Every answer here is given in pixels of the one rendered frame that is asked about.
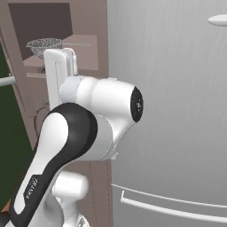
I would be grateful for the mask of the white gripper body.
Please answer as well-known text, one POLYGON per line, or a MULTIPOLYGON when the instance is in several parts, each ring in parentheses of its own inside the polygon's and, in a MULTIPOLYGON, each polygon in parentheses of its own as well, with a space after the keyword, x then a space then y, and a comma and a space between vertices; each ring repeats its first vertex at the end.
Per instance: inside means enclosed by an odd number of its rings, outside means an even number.
POLYGON ((71 48, 48 49, 43 53, 49 105, 60 104, 59 89, 68 76, 78 75, 77 57, 71 48))

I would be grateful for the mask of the dark green cabinet door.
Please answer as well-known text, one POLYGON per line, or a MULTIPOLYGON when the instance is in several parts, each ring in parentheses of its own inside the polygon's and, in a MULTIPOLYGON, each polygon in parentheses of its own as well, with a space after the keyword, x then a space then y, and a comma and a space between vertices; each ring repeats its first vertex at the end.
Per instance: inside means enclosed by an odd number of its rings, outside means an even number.
POLYGON ((0 212, 8 209, 31 154, 13 88, 0 87, 0 212))

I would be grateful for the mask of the silver fridge door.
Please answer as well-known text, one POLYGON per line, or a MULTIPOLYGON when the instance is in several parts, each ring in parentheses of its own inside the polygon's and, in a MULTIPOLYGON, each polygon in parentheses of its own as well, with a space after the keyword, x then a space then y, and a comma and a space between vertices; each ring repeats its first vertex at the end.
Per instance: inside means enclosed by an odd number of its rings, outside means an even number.
POLYGON ((113 183, 227 205, 227 0, 107 0, 109 74, 144 113, 123 138, 113 183))

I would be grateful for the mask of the metal mesh tea strainer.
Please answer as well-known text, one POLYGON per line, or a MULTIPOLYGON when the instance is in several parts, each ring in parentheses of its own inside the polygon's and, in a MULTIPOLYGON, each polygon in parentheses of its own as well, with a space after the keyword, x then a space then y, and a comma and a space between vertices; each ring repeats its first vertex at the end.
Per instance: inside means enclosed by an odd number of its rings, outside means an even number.
POLYGON ((65 43, 62 39, 58 38, 41 38, 29 41, 26 45, 32 53, 38 58, 43 58, 43 53, 48 49, 62 49, 64 45, 71 46, 90 46, 89 43, 65 43))

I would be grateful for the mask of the brown open cabinet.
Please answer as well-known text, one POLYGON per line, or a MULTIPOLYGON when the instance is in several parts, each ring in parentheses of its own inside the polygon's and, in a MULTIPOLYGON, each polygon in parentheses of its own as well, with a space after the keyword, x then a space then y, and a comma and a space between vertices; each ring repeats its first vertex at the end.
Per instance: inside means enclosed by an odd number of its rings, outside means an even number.
MULTIPOLYGON (((39 108, 45 107, 47 98, 45 74, 38 71, 35 65, 25 65, 30 53, 25 51, 25 44, 38 37, 54 36, 59 38, 78 38, 85 41, 89 38, 95 47, 96 54, 89 59, 88 53, 77 48, 79 57, 79 73, 96 78, 108 76, 107 50, 107 17, 106 0, 0 0, 0 40, 7 59, 11 75, 16 76, 16 85, 12 85, 20 114, 24 122, 31 147, 37 141, 38 126, 48 112, 39 108)), ((91 227, 114 227, 112 206, 112 167, 110 160, 80 161, 67 166, 68 171, 79 172, 89 179, 89 193, 79 201, 79 208, 88 219, 91 227)), ((57 201, 50 202, 44 213, 29 227, 62 227, 63 214, 57 201)))

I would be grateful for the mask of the silver fridge drawer front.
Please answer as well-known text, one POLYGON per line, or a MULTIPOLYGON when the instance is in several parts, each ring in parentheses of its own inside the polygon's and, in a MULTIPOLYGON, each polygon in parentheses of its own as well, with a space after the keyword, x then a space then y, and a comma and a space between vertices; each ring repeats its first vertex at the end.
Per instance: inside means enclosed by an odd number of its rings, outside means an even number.
POLYGON ((227 227, 226 223, 193 220, 173 215, 164 215, 151 210, 121 203, 121 192, 128 199, 158 207, 179 211, 227 217, 227 206, 173 199, 141 192, 117 184, 113 187, 113 227, 227 227))

